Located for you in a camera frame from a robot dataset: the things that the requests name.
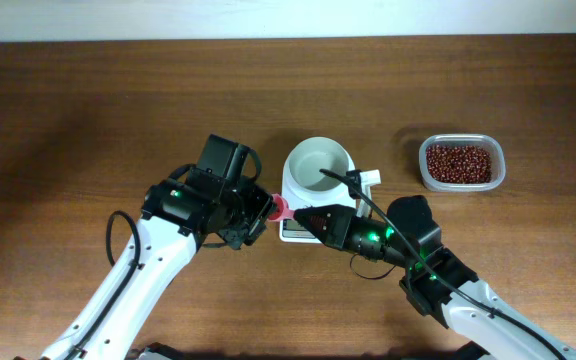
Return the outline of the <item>pink measuring scoop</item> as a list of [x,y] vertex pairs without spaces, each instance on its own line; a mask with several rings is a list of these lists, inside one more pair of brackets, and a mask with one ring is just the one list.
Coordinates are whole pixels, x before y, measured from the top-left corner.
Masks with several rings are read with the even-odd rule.
[[272,195],[272,200],[275,205],[275,210],[268,216],[268,221],[281,222],[287,219],[294,219],[294,210],[289,207],[289,204],[284,197],[275,193]]

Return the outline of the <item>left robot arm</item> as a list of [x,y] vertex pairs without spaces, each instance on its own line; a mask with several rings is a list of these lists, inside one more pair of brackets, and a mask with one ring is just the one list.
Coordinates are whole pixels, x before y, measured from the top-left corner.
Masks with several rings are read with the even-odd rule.
[[244,173],[258,154],[248,146],[210,135],[199,160],[175,169],[149,188],[137,220],[123,211],[131,237],[90,301],[44,359],[122,359],[154,306],[207,237],[218,247],[252,245],[275,210],[271,194]]

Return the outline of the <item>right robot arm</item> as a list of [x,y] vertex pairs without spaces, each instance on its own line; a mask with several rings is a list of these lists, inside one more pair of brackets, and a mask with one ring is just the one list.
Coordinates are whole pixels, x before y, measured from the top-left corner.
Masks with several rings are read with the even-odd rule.
[[576,359],[574,347],[508,305],[442,244],[421,195],[394,200],[379,219],[342,205],[299,209],[294,219],[329,248],[403,268],[399,285],[409,303],[469,339],[469,357]]

